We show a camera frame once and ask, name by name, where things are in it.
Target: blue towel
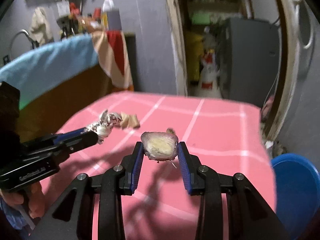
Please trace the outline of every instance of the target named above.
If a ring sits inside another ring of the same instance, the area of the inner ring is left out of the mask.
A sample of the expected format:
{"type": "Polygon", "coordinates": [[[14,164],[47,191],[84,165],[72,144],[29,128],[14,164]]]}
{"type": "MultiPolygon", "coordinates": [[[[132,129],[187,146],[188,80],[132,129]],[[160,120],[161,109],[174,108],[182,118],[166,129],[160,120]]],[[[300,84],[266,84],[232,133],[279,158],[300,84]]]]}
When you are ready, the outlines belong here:
{"type": "Polygon", "coordinates": [[[0,82],[6,81],[20,90],[22,109],[45,92],[98,62],[91,36],[75,36],[24,53],[0,68],[0,82]]]}
{"type": "Polygon", "coordinates": [[[11,226],[16,230],[19,230],[21,238],[28,239],[29,234],[24,228],[28,224],[22,217],[21,213],[10,207],[3,198],[0,198],[0,209],[4,212],[11,226]]]}

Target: white grid line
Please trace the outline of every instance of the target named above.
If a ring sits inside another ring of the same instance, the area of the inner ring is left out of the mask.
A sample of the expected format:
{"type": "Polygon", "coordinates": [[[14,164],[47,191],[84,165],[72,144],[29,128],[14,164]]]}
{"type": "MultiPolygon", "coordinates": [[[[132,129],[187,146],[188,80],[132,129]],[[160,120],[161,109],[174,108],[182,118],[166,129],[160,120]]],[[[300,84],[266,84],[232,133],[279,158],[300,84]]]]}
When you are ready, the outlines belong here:
{"type": "MultiPolygon", "coordinates": [[[[142,100],[142,99],[135,99],[135,98],[129,98],[129,101],[133,101],[136,103],[141,103],[145,104],[147,106],[153,106],[154,103],[151,101],[147,100],[142,100]]],[[[171,107],[171,106],[159,106],[160,110],[164,111],[170,111],[173,113],[178,113],[178,114],[194,114],[193,111],[187,110],[187,109],[182,109],[182,108],[176,108],[176,107],[171,107]]],[[[240,116],[239,112],[227,112],[227,113],[199,113],[199,116],[205,116],[205,117],[228,117],[228,116],[240,116]]]]}
{"type": "MultiPolygon", "coordinates": [[[[189,152],[191,153],[196,153],[199,155],[210,155],[210,156],[242,156],[239,155],[239,150],[229,150],[229,151],[214,151],[214,150],[204,150],[204,149],[199,149],[199,148],[194,148],[194,147],[189,147],[187,146],[189,152]]],[[[245,151],[246,152],[246,157],[250,157],[253,158],[263,164],[266,164],[268,166],[270,166],[269,161],[259,157],[257,155],[254,154],[254,152],[251,151],[245,151]]]]}
{"type": "Polygon", "coordinates": [[[240,143],[241,143],[241,159],[240,171],[245,176],[248,176],[248,138],[247,138],[247,115],[244,111],[244,105],[240,105],[240,143]]]}
{"type": "Polygon", "coordinates": [[[185,133],[184,133],[184,135],[183,135],[183,137],[182,137],[182,141],[186,142],[186,141],[188,140],[188,138],[189,138],[189,136],[190,136],[190,133],[191,133],[191,130],[192,130],[193,126],[194,126],[195,123],[196,123],[197,117],[198,117],[198,115],[199,115],[199,112],[200,112],[200,109],[201,109],[203,103],[204,103],[204,99],[201,99],[201,100],[200,100],[200,103],[198,104],[198,106],[197,106],[197,108],[196,108],[195,113],[194,113],[193,116],[192,116],[192,119],[191,119],[191,121],[190,121],[190,124],[188,125],[188,127],[187,127],[187,129],[186,129],[186,131],[185,131],[185,133]]]}
{"type": "MultiPolygon", "coordinates": [[[[151,114],[158,108],[161,110],[166,110],[166,111],[171,111],[171,112],[176,112],[176,113],[181,113],[181,114],[193,114],[192,119],[190,121],[190,124],[188,125],[188,128],[186,129],[186,132],[184,134],[184,136],[182,137],[182,141],[187,141],[188,137],[190,136],[191,130],[196,122],[196,119],[198,116],[205,116],[205,117],[228,117],[228,116],[239,116],[240,117],[240,129],[241,129],[241,172],[246,174],[248,171],[248,159],[247,157],[253,158],[261,163],[267,164],[269,166],[269,162],[268,160],[259,157],[257,155],[255,155],[253,152],[248,151],[247,149],[247,123],[246,123],[246,119],[247,119],[247,115],[244,111],[244,106],[240,105],[240,112],[229,112],[229,113],[200,113],[201,107],[204,103],[204,99],[201,99],[195,112],[193,113],[192,111],[186,110],[186,109],[179,109],[179,108],[175,108],[175,107],[170,107],[170,106],[160,106],[161,102],[165,99],[165,96],[161,97],[156,104],[154,104],[151,101],[147,101],[147,100],[137,100],[135,98],[130,98],[129,95],[125,96],[124,98],[120,99],[119,101],[117,101],[116,103],[112,104],[108,110],[112,110],[114,107],[116,107],[117,105],[119,105],[121,102],[125,101],[125,100],[130,100],[130,101],[135,101],[135,102],[139,102],[139,103],[143,103],[145,105],[148,106],[153,106],[152,109],[150,109],[150,111],[143,117],[143,119],[141,120],[140,124],[143,124],[150,116],[151,114]]],[[[95,112],[94,110],[90,109],[90,108],[86,108],[86,110],[88,112],[90,112],[92,115],[94,116],[99,116],[100,114],[95,112]]],[[[135,132],[135,130],[124,130],[125,133],[127,133],[127,135],[111,150],[111,154],[114,153],[115,151],[117,151],[123,144],[125,144],[125,142],[131,137],[131,136],[137,136],[140,137],[140,135],[138,133],[135,132]]],[[[230,151],[212,151],[212,150],[204,150],[204,149],[199,149],[199,148],[194,148],[194,147],[188,147],[188,149],[190,150],[190,152],[194,152],[197,154],[202,154],[202,155],[212,155],[212,156],[239,156],[239,150],[230,150],[230,151]]],[[[83,151],[78,151],[79,155],[84,158],[84,159],[89,159],[90,157],[84,153],[83,151]]],[[[92,174],[95,170],[99,170],[101,172],[104,172],[104,169],[101,168],[101,165],[104,163],[104,161],[100,160],[98,163],[96,163],[94,166],[92,166],[92,168],[90,169],[88,173],[88,175],[90,176],[90,174],[92,174]]],[[[164,170],[164,177],[162,179],[160,179],[158,181],[158,185],[157,185],[157,189],[159,190],[160,187],[163,185],[165,178],[168,177],[168,175],[171,172],[171,165],[167,166],[167,168],[164,170]]],[[[135,194],[133,195],[134,197],[143,200],[143,202],[145,202],[146,204],[148,204],[149,206],[152,205],[156,200],[154,200],[153,198],[149,197],[148,195],[145,195],[141,192],[136,191],[135,194]]],[[[196,222],[197,221],[197,216],[179,209],[176,209],[170,205],[158,202],[158,206],[159,206],[159,210],[162,210],[163,212],[166,212],[168,214],[171,214],[175,217],[184,219],[184,220],[188,220],[191,222],[196,222]]],[[[139,212],[136,214],[135,218],[136,218],[136,222],[139,221],[142,216],[143,216],[143,212],[145,210],[143,210],[142,212],[139,212]]],[[[132,226],[131,222],[128,222],[128,224],[126,225],[126,232],[127,231],[132,231],[132,229],[134,229],[134,227],[132,226]]]]}
{"type": "MultiPolygon", "coordinates": [[[[151,115],[152,113],[159,107],[161,102],[165,99],[165,96],[161,97],[156,104],[149,110],[149,112],[141,119],[140,125],[142,125],[151,115]]],[[[109,152],[109,154],[104,158],[104,160],[100,160],[97,165],[101,166],[103,163],[106,162],[106,160],[111,157],[112,154],[114,154],[119,148],[121,148],[127,140],[135,133],[135,130],[130,130],[130,132],[120,141],[117,143],[115,147],[109,152]]]]}
{"type": "MultiPolygon", "coordinates": [[[[163,185],[164,182],[165,182],[165,179],[169,176],[169,174],[170,174],[170,172],[171,172],[172,169],[173,169],[173,167],[171,166],[171,164],[167,163],[167,167],[166,167],[166,168],[164,169],[164,171],[163,171],[162,178],[157,181],[157,185],[156,185],[155,191],[156,191],[156,190],[157,190],[157,191],[160,190],[160,188],[162,187],[162,185],[163,185]]],[[[144,212],[146,211],[146,209],[147,209],[149,206],[151,206],[153,203],[155,203],[156,201],[155,201],[153,198],[149,197],[148,195],[145,195],[145,194],[143,194],[143,193],[141,193],[141,192],[139,192],[139,191],[137,191],[137,190],[134,192],[134,194],[133,194],[132,196],[134,196],[134,197],[137,198],[137,199],[142,200],[143,203],[145,203],[146,205],[148,205],[148,206],[146,206],[143,210],[141,210],[140,212],[138,212],[138,213],[135,215],[135,217],[132,217],[132,218],[131,218],[131,219],[135,219],[135,222],[137,223],[137,222],[139,222],[139,220],[143,217],[143,214],[144,214],[144,212]]],[[[158,205],[158,207],[160,208],[160,210],[162,210],[163,212],[166,212],[166,213],[168,213],[168,214],[174,215],[174,216],[179,217],[179,218],[181,218],[181,215],[182,215],[182,213],[183,213],[183,215],[186,215],[186,217],[183,218],[184,220],[190,221],[190,220],[192,219],[191,216],[193,216],[193,214],[187,213],[187,212],[182,211],[182,210],[178,210],[178,209],[176,209],[176,208],[174,208],[174,207],[172,207],[172,206],[169,206],[169,205],[164,204],[164,203],[159,202],[159,201],[157,202],[157,205],[158,205]]],[[[133,224],[132,224],[132,221],[128,221],[128,223],[125,225],[124,228],[125,228],[126,234],[129,235],[129,234],[132,232],[132,229],[134,229],[134,226],[133,226],[133,224]]]]}

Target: gray wall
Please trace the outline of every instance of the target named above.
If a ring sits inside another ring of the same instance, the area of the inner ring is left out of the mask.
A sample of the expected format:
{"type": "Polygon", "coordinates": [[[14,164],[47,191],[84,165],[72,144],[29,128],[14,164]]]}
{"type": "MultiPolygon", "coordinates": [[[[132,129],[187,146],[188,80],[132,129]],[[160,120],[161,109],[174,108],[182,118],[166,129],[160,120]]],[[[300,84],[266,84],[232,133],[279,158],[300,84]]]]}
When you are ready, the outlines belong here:
{"type": "MultiPolygon", "coordinates": [[[[170,26],[166,0],[113,0],[120,9],[123,31],[136,34],[137,64],[132,75],[137,81],[135,90],[176,94],[170,26]]],[[[83,13],[93,13],[103,0],[85,0],[83,13]]],[[[11,38],[20,29],[29,29],[33,11],[37,6],[46,8],[55,41],[59,41],[59,27],[55,20],[57,8],[53,0],[15,0],[0,22],[0,60],[8,54],[11,38]]],[[[30,45],[19,36],[12,49],[17,57],[28,51],[30,45]]]]}
{"type": "Polygon", "coordinates": [[[255,19],[275,22],[279,17],[276,0],[251,0],[255,19]]]}
{"type": "MultiPolygon", "coordinates": [[[[278,140],[320,171],[320,24],[309,9],[308,14],[315,28],[314,46],[301,52],[296,88],[278,140]]],[[[309,28],[307,17],[300,19],[304,30],[309,28]]]]}

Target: hanging towel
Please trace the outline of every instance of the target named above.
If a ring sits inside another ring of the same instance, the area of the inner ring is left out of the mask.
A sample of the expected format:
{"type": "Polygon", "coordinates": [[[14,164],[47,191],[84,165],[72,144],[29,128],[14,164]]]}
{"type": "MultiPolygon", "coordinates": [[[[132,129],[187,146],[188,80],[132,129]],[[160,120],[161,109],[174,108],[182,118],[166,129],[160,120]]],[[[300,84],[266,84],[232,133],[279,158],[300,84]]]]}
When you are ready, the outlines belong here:
{"type": "Polygon", "coordinates": [[[50,24],[47,20],[47,13],[43,7],[37,7],[33,13],[29,31],[30,38],[38,41],[41,45],[53,41],[50,24]]]}

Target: metal screw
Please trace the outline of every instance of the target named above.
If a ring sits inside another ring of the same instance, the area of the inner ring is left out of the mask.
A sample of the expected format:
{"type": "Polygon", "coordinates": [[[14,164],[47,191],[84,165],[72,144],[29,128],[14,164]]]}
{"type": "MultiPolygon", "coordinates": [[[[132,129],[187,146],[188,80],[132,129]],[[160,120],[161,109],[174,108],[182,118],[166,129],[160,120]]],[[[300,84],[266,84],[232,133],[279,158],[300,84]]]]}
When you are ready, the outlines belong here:
{"type": "Polygon", "coordinates": [[[85,173],[80,173],[80,174],[77,176],[77,179],[83,180],[83,179],[85,179],[86,177],[87,177],[87,174],[85,174],[85,173]]]}
{"type": "Polygon", "coordinates": [[[205,166],[205,165],[199,166],[199,171],[201,171],[201,172],[206,172],[208,170],[209,170],[209,168],[207,166],[205,166]]]}
{"type": "Polygon", "coordinates": [[[113,167],[114,171],[122,171],[123,167],[121,165],[116,165],[113,167]]]}
{"type": "Polygon", "coordinates": [[[236,173],[235,174],[236,179],[238,180],[243,180],[244,179],[244,175],[242,173],[236,173]]]}

